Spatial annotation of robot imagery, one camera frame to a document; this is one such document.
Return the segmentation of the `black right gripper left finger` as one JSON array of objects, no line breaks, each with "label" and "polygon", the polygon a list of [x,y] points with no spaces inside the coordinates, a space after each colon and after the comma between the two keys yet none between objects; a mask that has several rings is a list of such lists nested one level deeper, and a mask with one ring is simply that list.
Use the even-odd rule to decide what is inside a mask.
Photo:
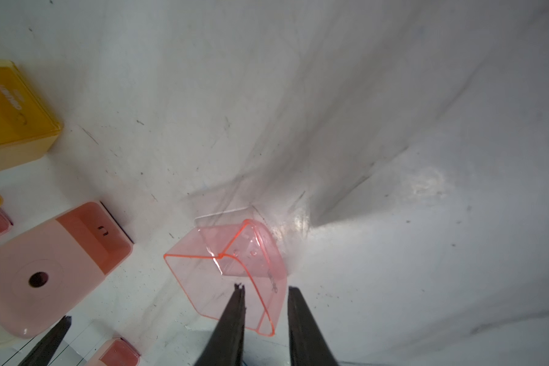
[{"label": "black right gripper left finger", "polygon": [[234,285],[234,291],[219,319],[204,351],[195,366],[243,365],[246,303],[245,287]]}]

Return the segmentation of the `pink sharpener bottom row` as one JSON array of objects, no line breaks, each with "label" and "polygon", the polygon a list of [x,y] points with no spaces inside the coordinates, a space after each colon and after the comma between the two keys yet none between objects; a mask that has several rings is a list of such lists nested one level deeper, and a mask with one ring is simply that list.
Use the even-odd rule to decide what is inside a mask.
[{"label": "pink sharpener bottom row", "polygon": [[114,338],[103,344],[86,366],[138,366],[140,353],[125,339]]}]

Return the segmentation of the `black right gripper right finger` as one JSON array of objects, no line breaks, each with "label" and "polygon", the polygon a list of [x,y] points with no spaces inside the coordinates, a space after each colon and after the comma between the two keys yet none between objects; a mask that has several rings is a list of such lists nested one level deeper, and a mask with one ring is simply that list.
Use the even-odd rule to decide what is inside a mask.
[{"label": "black right gripper right finger", "polygon": [[288,331],[292,366],[339,365],[297,287],[288,291]]}]

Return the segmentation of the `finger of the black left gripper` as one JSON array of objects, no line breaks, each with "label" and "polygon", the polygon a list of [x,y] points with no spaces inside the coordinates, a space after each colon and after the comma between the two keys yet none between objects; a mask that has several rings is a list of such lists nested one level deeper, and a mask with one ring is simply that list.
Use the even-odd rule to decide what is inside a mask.
[{"label": "finger of the black left gripper", "polygon": [[19,366],[48,366],[65,335],[72,326],[73,318],[64,316],[49,330],[33,349],[18,364]]}]

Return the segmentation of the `pink tray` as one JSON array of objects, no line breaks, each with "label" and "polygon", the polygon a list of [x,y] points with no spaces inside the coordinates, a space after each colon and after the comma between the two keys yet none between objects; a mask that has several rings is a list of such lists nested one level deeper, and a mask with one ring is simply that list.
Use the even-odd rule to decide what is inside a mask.
[{"label": "pink tray", "polygon": [[265,224],[196,227],[164,256],[195,311],[218,320],[236,285],[245,288],[247,329],[273,336],[288,287],[277,242]]}]

